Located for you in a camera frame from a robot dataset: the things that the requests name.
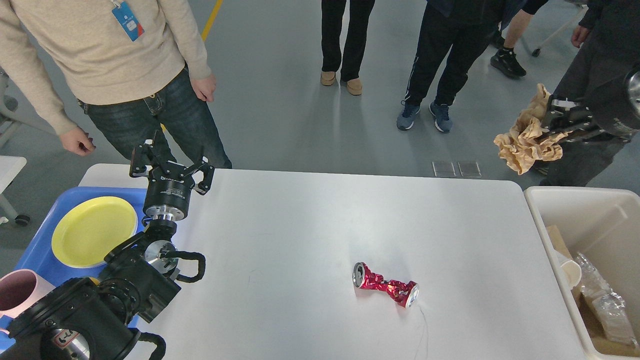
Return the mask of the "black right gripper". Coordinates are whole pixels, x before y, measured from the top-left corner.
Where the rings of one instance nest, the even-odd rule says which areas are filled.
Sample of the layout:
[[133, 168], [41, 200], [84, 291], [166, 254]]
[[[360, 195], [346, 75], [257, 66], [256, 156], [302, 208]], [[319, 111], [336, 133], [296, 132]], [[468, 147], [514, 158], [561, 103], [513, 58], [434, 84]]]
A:
[[590, 92], [590, 109], [580, 100], [551, 95], [541, 120], [541, 139], [566, 133], [558, 142], [586, 141], [598, 135], [598, 127], [615, 136], [638, 132], [638, 67], [593, 89]]

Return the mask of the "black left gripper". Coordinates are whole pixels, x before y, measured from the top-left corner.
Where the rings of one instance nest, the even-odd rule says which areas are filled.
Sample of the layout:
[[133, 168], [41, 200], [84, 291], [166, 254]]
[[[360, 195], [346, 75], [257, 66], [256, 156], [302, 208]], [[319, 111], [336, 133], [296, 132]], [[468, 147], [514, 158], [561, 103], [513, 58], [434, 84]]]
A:
[[[160, 133], [156, 130], [151, 139], [135, 146], [130, 160], [129, 175], [131, 178], [148, 178], [142, 211], [153, 219], [163, 218], [170, 221], [181, 221], [189, 214], [192, 190], [202, 196], [207, 194], [213, 183], [215, 167], [205, 156], [205, 147], [201, 146], [199, 161], [179, 171], [178, 179], [167, 177], [169, 165], [164, 146], [157, 145]], [[194, 181], [194, 174], [201, 173], [199, 182]]]

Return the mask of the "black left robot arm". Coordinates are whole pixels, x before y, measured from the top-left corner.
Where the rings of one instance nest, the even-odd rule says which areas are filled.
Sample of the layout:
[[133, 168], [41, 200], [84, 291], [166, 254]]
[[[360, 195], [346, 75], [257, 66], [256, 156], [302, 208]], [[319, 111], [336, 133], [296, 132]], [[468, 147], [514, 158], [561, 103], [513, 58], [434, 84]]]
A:
[[139, 342], [154, 345], [149, 358], [165, 357], [166, 341], [130, 327], [135, 316], [152, 322], [181, 291], [200, 281], [205, 255], [172, 243], [188, 216], [192, 191], [205, 195], [214, 166], [204, 154], [192, 166], [170, 161], [156, 146], [158, 133], [136, 146], [130, 177], [145, 177], [144, 230], [113, 246], [98, 277], [70, 278], [57, 287], [19, 269], [1, 280], [1, 303], [12, 316], [5, 328], [14, 344], [3, 360], [123, 360]]

